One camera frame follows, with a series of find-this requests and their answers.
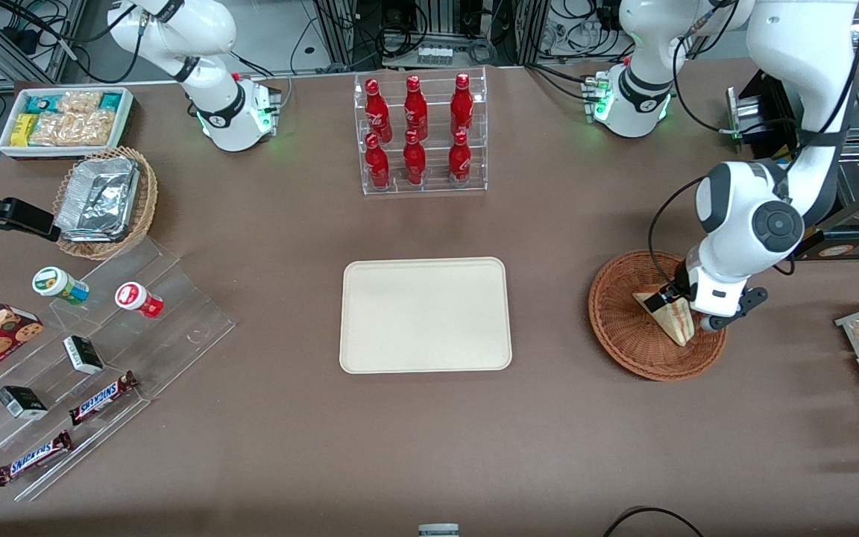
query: coca-cola bottle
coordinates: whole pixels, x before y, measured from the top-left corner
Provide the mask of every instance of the coca-cola bottle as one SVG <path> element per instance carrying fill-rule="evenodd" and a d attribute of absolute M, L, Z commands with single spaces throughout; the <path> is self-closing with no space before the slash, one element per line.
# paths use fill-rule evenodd
<path fill-rule="evenodd" d="M 406 129 L 415 130 L 420 140 L 430 135 L 427 98 L 420 90 L 420 78 L 417 75 L 406 76 L 406 101 L 403 102 L 403 113 L 406 114 Z"/>
<path fill-rule="evenodd" d="M 406 180 L 413 186 L 420 186 L 426 179 L 427 153 L 420 144 L 416 129 L 406 132 L 406 147 L 403 149 L 403 162 L 406 162 Z"/>
<path fill-rule="evenodd" d="M 364 160 L 367 160 L 367 170 L 371 176 L 373 188 L 386 190 L 389 188 L 389 160 L 386 159 L 386 153 L 380 147 L 380 139 L 376 133 L 367 133 L 364 141 L 367 143 Z"/>
<path fill-rule="evenodd" d="M 389 143 L 393 139 L 393 128 L 389 126 L 389 106 L 380 95 L 380 83 L 373 78 L 365 83 L 367 88 L 367 123 L 371 131 L 380 138 L 380 143 Z"/>
<path fill-rule="evenodd" d="M 459 129 L 470 132 L 473 127 L 473 96 L 470 94 L 470 75 L 460 72 L 456 75 L 456 91 L 453 92 L 453 100 L 450 101 L 450 131 L 453 136 Z"/>
<path fill-rule="evenodd" d="M 470 181 L 470 158 L 473 155 L 466 139 L 466 131 L 460 129 L 453 136 L 453 147 L 450 147 L 450 183 L 456 188 L 462 188 Z"/>

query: table surface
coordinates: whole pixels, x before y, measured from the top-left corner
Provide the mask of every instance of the table surface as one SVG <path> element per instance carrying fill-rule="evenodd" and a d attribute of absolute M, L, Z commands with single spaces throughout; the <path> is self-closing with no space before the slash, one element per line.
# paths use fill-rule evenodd
<path fill-rule="evenodd" d="M 721 125 L 723 90 L 754 71 L 691 62 L 682 87 Z M 151 234 L 239 326 L 40 499 L 0 494 L 0 535 L 413 535 L 450 521 L 467 537 L 600 535 L 640 504 L 706 535 L 859 535 L 859 370 L 832 322 L 859 310 L 859 262 L 754 278 L 771 299 L 705 374 L 635 377 L 589 327 L 594 273 L 644 248 L 671 192 L 737 156 L 678 106 L 620 139 L 528 71 L 487 74 L 490 189 L 430 200 L 362 196 L 352 75 L 296 81 L 279 136 L 239 154 L 201 135 L 178 85 L 134 86 L 130 145 L 160 182 Z M 3 159 L 0 197 L 50 207 L 68 166 Z M 701 238 L 685 196 L 655 242 Z M 464 256 L 506 265 L 506 370 L 341 370 L 345 266 Z M 28 275 L 50 264 L 91 266 L 0 233 L 0 302 L 44 308 Z M 616 535 L 687 534 L 658 516 Z"/>

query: round wicker basket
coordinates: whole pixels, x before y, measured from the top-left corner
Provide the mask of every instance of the round wicker basket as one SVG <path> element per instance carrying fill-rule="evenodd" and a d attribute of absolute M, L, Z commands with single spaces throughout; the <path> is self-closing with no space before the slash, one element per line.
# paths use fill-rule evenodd
<path fill-rule="evenodd" d="M 677 255 L 656 251 L 665 271 L 674 273 Z M 630 251 L 600 269 L 589 292 L 589 320 L 602 346 L 632 373 L 651 380 L 685 380 L 705 373 L 727 343 L 727 329 L 710 333 L 699 327 L 692 312 L 695 336 L 684 347 L 668 337 L 632 296 L 642 286 L 664 285 L 648 251 Z"/>
<path fill-rule="evenodd" d="M 151 221 L 154 220 L 154 204 L 157 203 L 157 179 L 154 176 L 154 170 L 151 169 L 145 157 L 129 147 L 104 149 L 85 157 L 85 159 L 98 160 L 110 159 L 111 157 L 129 157 L 141 166 L 139 185 L 137 186 L 137 193 L 134 195 L 134 208 L 132 215 L 130 215 L 128 236 L 121 242 L 72 242 L 59 239 L 58 248 L 65 254 L 85 257 L 93 261 L 104 261 L 115 252 L 141 242 L 148 234 L 148 228 L 151 227 Z M 61 186 L 58 187 L 58 195 L 55 196 L 54 203 L 51 204 L 52 214 L 58 214 L 58 208 L 61 207 L 62 200 L 65 198 L 65 189 L 68 187 L 71 176 L 72 170 L 70 169 L 69 173 L 65 174 L 65 180 L 62 180 Z"/>

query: snickers bar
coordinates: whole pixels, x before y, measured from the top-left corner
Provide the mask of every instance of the snickers bar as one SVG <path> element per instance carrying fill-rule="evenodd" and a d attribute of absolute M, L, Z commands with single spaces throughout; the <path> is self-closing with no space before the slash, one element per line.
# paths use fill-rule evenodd
<path fill-rule="evenodd" d="M 2 466 L 0 468 L 0 486 L 6 486 L 11 480 L 18 478 L 22 472 L 33 466 L 41 465 L 45 459 L 50 459 L 52 455 L 61 453 L 62 451 L 72 451 L 72 449 L 75 449 L 75 446 L 72 445 L 72 437 L 69 436 L 69 432 L 62 431 L 58 433 L 58 437 L 54 441 L 43 445 L 41 448 L 18 459 L 18 461 L 11 463 L 11 465 Z"/>
<path fill-rule="evenodd" d="M 93 395 L 88 401 L 85 401 L 75 410 L 69 410 L 72 415 L 72 426 L 81 424 L 92 415 L 98 414 L 103 408 L 112 403 L 112 401 L 125 395 L 125 392 L 137 386 L 137 380 L 134 379 L 134 374 L 129 371 L 121 377 L 116 378 L 115 382 L 109 384 L 107 388 Z"/>

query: acrylic bottle rack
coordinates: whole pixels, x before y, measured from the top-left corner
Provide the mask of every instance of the acrylic bottle rack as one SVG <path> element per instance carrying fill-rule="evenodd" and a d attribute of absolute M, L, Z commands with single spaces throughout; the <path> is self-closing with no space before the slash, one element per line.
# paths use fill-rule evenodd
<path fill-rule="evenodd" d="M 453 133 L 450 132 L 450 101 L 456 89 L 456 75 L 470 75 L 470 93 L 473 95 L 473 127 L 468 132 L 467 144 L 473 157 L 470 160 L 470 180 L 466 186 L 456 188 L 450 184 L 450 147 Z M 406 140 L 406 118 L 403 102 L 406 100 L 406 76 L 419 75 L 423 95 L 429 111 L 429 137 L 423 140 L 427 156 L 427 176 L 422 186 L 413 186 L 406 180 L 406 164 L 403 163 L 403 147 Z M 367 123 L 367 92 L 364 82 L 375 78 L 380 83 L 380 92 L 389 106 L 389 123 L 393 139 L 383 146 L 389 158 L 389 188 L 379 191 L 373 188 L 364 153 L 367 146 L 364 136 L 369 132 Z M 357 127 L 357 150 L 360 154 L 360 177 L 364 194 L 371 196 L 460 194 L 481 193 L 488 186 L 488 123 L 487 123 L 486 71 L 481 68 L 464 70 L 435 70 L 414 72 L 372 72 L 357 75 L 354 81 L 353 109 Z"/>

